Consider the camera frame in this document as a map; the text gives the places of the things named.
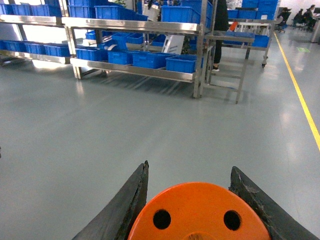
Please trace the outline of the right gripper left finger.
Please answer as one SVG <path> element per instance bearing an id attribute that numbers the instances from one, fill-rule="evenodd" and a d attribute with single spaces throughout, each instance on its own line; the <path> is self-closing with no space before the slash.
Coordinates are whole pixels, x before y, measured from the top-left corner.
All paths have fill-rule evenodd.
<path id="1" fill-rule="evenodd" d="M 147 202 L 149 163 L 141 163 L 110 202 L 74 240 L 126 240 Z"/>

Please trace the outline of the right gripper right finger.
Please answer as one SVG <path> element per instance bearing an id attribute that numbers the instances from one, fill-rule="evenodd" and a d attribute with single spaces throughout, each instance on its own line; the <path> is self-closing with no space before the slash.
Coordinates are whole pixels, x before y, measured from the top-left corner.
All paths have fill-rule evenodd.
<path id="1" fill-rule="evenodd" d="M 236 166 L 231 169 L 229 190 L 254 210 L 272 240 L 319 239 L 297 222 Z"/>

